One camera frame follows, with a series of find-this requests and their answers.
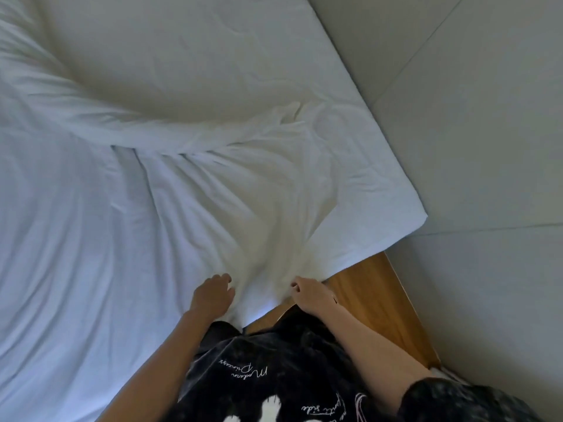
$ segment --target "mattress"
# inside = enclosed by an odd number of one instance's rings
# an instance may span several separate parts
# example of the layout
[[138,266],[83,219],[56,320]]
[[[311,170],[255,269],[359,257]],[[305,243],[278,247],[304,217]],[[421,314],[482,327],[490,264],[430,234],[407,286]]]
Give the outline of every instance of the mattress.
[[0,1],[0,419],[93,421],[206,277],[244,326],[425,219],[306,0]]

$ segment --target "hand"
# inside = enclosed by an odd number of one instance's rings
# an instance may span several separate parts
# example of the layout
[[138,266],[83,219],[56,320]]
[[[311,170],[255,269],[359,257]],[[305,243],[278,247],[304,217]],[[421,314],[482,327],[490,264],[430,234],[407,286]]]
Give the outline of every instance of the hand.
[[229,289],[231,281],[229,274],[214,275],[205,280],[194,291],[190,311],[196,312],[209,324],[224,316],[235,298],[235,289]]
[[319,319],[332,312],[338,305],[334,293],[313,278],[295,277],[291,286],[293,288],[291,295],[295,303],[307,314]]

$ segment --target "person's left hand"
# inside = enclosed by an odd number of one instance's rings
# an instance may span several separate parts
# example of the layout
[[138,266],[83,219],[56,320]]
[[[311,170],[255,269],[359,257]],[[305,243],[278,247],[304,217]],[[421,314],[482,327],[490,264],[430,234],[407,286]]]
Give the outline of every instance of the person's left hand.
[[205,280],[194,291],[190,311],[196,312],[198,317],[204,318],[210,324],[224,316],[235,298],[235,289],[229,289],[230,282],[229,274],[214,275]]

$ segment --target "person's right arm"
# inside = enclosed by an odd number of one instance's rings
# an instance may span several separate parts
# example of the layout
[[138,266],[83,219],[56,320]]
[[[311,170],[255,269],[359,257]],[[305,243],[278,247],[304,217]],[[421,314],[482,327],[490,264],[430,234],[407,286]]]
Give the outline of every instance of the person's right arm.
[[297,277],[292,296],[319,318],[348,353],[374,397],[394,414],[415,382],[433,376],[422,364],[336,303],[333,293],[312,278]]

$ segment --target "brown wood panel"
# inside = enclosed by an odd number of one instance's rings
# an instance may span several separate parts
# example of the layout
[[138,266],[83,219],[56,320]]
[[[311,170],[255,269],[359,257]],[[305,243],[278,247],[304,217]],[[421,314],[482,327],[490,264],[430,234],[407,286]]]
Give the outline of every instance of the brown wood panel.
[[[439,367],[440,360],[418,319],[411,301],[384,253],[347,268],[328,279],[338,302],[366,326],[385,336],[426,367]],[[291,306],[286,299],[247,327],[252,333],[273,326]]]

